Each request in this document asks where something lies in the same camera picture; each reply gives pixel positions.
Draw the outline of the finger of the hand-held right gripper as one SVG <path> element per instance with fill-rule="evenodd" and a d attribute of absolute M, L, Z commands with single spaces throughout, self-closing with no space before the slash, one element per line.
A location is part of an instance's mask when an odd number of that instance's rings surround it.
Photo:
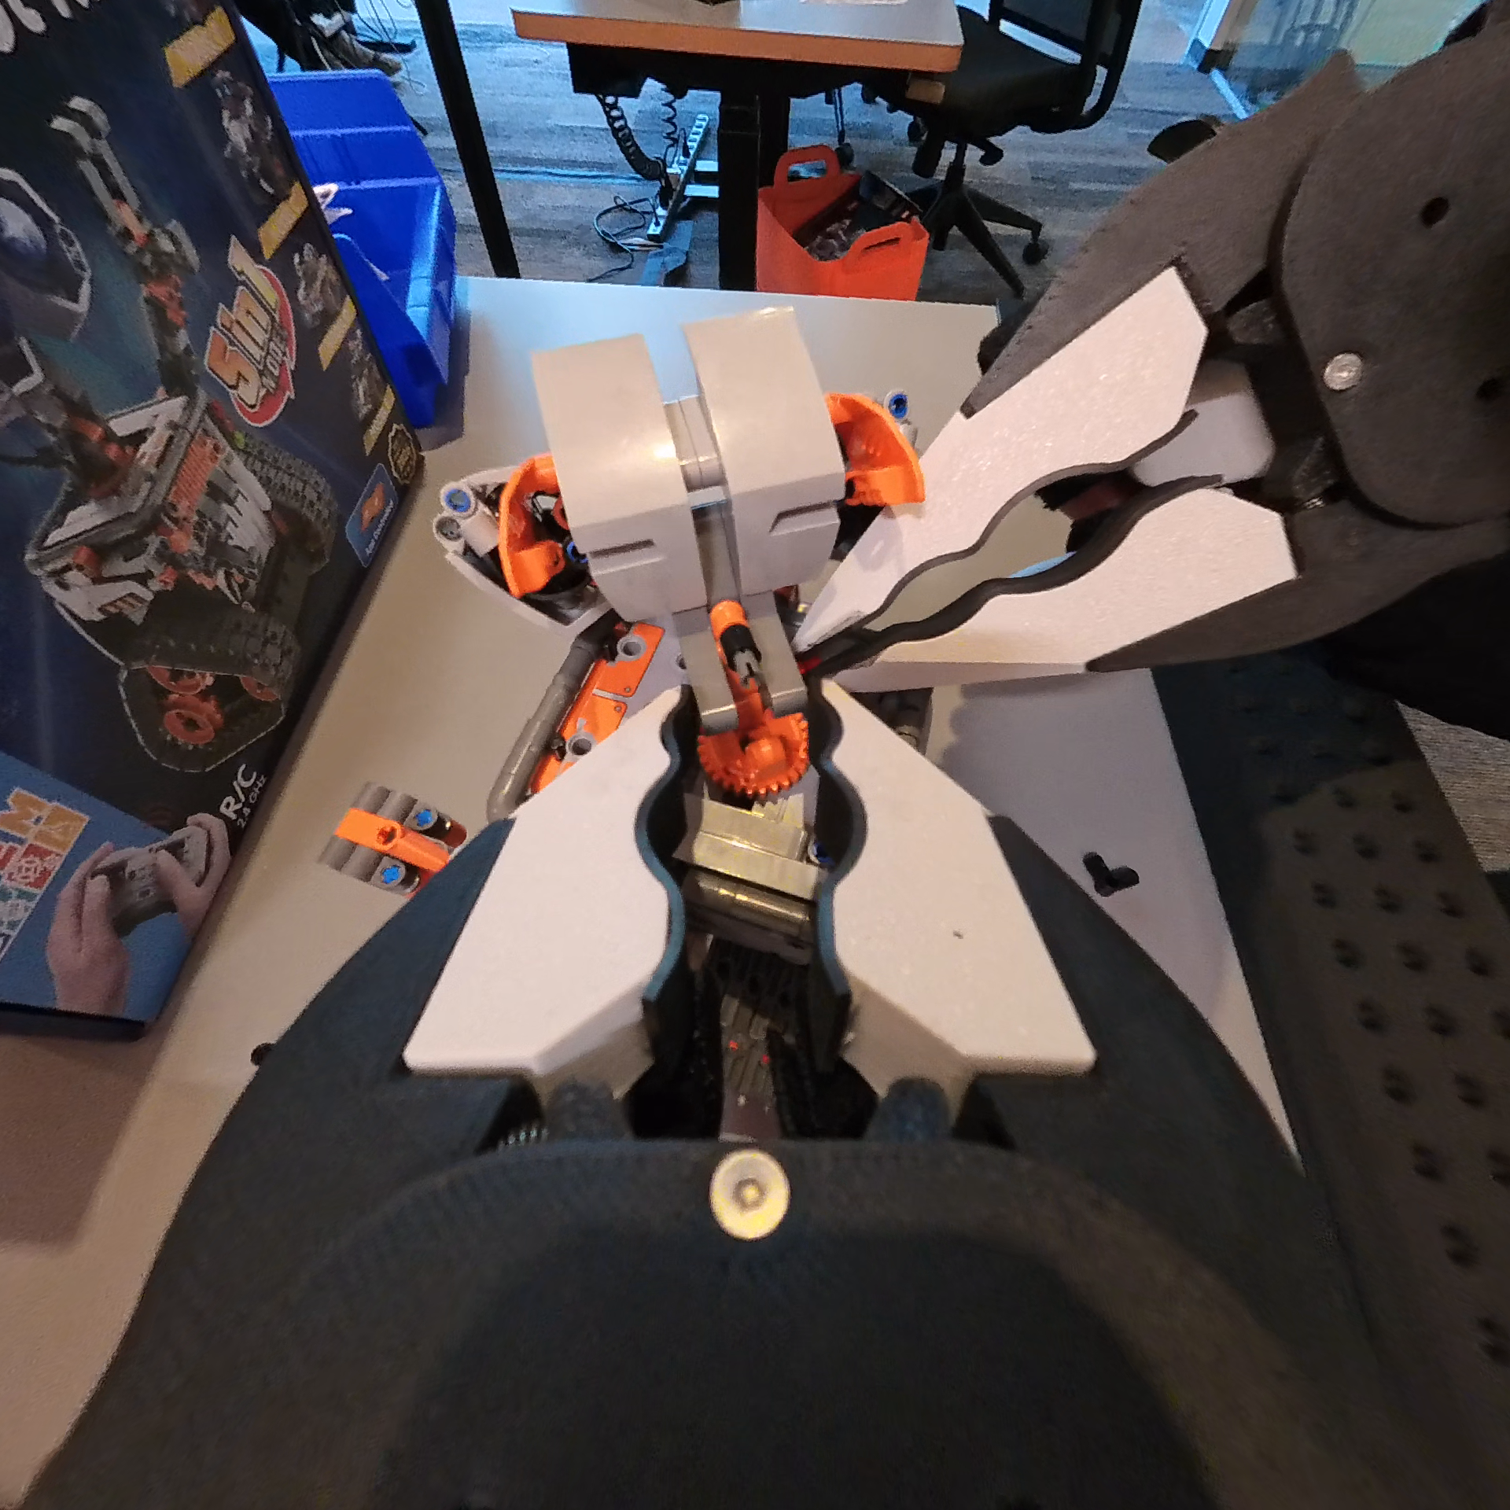
<path fill-rule="evenodd" d="M 1158 492 L 1059 564 L 836 651 L 834 678 L 877 692 L 1080 674 L 1294 577 L 1282 514 L 1230 492 Z"/>
<path fill-rule="evenodd" d="M 906 579 L 973 554 L 1043 482 L 1107 473 L 1159 444 L 1183 417 L 1204 334 L 1165 270 L 976 415 L 955 415 L 920 462 L 922 507 L 865 532 L 813 604 L 809 640 L 870 620 Z"/>

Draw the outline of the blue plastic bin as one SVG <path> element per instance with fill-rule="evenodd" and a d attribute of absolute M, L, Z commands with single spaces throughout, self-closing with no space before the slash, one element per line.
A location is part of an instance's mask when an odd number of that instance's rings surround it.
<path fill-rule="evenodd" d="M 415 428 L 449 381 L 457 219 L 394 83 L 379 70 L 282 72 L 270 86 L 313 185 L 334 185 L 333 221 L 352 293 Z"/>

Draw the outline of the blue robot kit box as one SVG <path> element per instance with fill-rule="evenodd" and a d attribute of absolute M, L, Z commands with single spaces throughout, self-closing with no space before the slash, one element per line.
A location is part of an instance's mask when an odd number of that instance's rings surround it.
<path fill-rule="evenodd" d="M 234 5 L 4 4 L 4 1025 L 160 1016 L 419 460 Z"/>

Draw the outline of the black office chair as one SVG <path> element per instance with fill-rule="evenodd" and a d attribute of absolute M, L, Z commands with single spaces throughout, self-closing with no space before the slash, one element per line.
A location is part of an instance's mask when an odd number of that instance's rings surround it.
<path fill-rule="evenodd" d="M 1026 264 L 1044 259 L 1043 223 L 965 185 L 967 151 L 983 165 L 1016 128 L 1037 135 L 1098 124 L 1116 97 L 1142 2 L 991 2 L 985 13 L 956 7 L 962 48 L 953 72 L 913 72 L 861 93 L 911 117 L 917 144 L 908 190 L 931 248 L 962 232 L 974 252 L 1025 298 L 1025 284 L 991 234 L 992 225 L 1028 232 Z"/>

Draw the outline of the black metal beam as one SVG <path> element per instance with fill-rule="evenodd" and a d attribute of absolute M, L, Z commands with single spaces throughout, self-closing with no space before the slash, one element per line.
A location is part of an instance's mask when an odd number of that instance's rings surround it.
<path fill-rule="evenodd" d="M 446 122 L 458 149 L 466 189 L 478 216 L 478 230 L 496 277 L 520 279 L 516 244 L 503 212 L 498 176 L 491 162 L 478 102 L 466 68 L 449 2 L 413 2 L 428 57 L 437 77 Z"/>

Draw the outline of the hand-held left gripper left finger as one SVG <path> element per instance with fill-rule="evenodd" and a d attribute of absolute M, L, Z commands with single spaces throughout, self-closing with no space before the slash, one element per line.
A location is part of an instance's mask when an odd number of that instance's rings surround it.
<path fill-rule="evenodd" d="M 651 703 L 521 805 L 404 1048 L 413 1073 L 633 1086 L 692 1034 L 687 917 L 649 838 L 681 798 L 678 724 Z"/>

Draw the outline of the black perforated foam mat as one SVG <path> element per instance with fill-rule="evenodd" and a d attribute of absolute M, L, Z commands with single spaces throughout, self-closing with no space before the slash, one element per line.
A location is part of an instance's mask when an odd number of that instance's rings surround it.
<path fill-rule="evenodd" d="M 1302 654 L 1156 688 L 1373 1341 L 1470 1503 L 1506 1506 L 1506 913 L 1386 699 Z"/>

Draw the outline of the grey orange tracked toy robot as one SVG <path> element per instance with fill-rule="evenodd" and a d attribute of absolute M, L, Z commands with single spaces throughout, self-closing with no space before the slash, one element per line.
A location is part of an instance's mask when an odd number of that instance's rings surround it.
<path fill-rule="evenodd" d="M 496 775 L 487 821 L 512 818 L 681 679 L 667 631 L 608 609 L 586 615 Z M 721 1057 L 721 1140 L 773 1140 L 804 1066 L 805 971 L 818 883 L 831 863 L 811 823 L 816 773 L 778 796 L 744 798 L 710 785 L 694 766 L 683 791 L 687 830 L 671 868 L 689 906 L 692 981 L 719 1017 L 715 1043 L 701 1030 L 696 1064 Z"/>

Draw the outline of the wooden top desk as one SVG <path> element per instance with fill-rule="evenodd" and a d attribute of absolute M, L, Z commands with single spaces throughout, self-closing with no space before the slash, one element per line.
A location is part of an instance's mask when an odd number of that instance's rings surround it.
<path fill-rule="evenodd" d="M 721 97 L 724 289 L 753 288 L 757 194 L 787 149 L 787 104 L 881 74 L 951 72 L 964 48 L 951 2 L 532 2 L 512 16 L 520 38 L 568 47 L 581 92 L 645 79 Z"/>

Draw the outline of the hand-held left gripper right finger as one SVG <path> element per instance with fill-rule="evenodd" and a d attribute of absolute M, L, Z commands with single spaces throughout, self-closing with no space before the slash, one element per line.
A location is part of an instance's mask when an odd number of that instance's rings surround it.
<path fill-rule="evenodd" d="M 1097 1052 L 987 809 L 856 697 L 825 705 L 861 818 L 832 892 L 841 1057 L 868 1082 L 1086 1073 Z"/>

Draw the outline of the orange plastic basket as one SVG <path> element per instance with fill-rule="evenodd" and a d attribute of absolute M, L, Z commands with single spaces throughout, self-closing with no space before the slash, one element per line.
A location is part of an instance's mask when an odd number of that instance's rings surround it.
<path fill-rule="evenodd" d="M 787 149 L 759 192 L 764 293 L 915 300 L 931 235 L 902 190 L 845 171 L 825 146 Z"/>

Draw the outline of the small grey orange claw piece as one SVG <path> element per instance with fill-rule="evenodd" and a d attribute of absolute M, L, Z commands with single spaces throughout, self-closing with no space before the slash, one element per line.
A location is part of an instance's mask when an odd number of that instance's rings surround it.
<path fill-rule="evenodd" d="M 466 829 L 406 791 L 365 784 L 320 863 L 394 897 L 419 892 L 466 841 Z"/>

